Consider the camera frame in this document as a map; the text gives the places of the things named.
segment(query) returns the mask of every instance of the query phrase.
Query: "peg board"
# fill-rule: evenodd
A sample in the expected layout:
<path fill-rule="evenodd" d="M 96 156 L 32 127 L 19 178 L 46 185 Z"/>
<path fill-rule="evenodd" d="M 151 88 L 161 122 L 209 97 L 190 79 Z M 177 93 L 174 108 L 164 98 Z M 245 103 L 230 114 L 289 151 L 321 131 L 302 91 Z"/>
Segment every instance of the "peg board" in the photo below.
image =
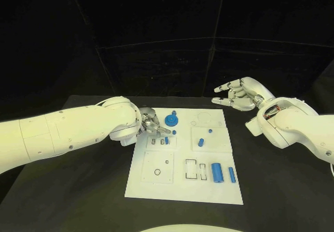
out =
<path fill-rule="evenodd" d="M 161 134 L 160 138 L 148 133 L 138 136 L 125 197 L 243 204 L 223 110 L 154 110 L 161 126 L 177 133 Z M 178 124 L 168 127 L 164 118 L 173 110 L 177 113 Z M 165 136 L 168 145 L 161 144 Z M 200 138 L 204 139 L 203 147 L 197 145 Z M 212 163 L 222 165 L 223 183 L 213 182 Z M 230 182 L 229 167 L 235 170 L 236 183 Z"/>

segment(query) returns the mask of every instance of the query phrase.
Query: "circular hole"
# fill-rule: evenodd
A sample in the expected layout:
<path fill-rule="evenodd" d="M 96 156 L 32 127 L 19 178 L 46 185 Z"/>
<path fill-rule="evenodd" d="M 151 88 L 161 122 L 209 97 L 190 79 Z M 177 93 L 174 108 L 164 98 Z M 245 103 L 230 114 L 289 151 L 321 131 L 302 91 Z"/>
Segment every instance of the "circular hole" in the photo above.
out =
<path fill-rule="evenodd" d="M 161 173 L 160 169 L 155 169 L 155 170 L 154 170 L 154 174 L 155 174 L 155 175 L 160 175 L 160 173 Z"/>

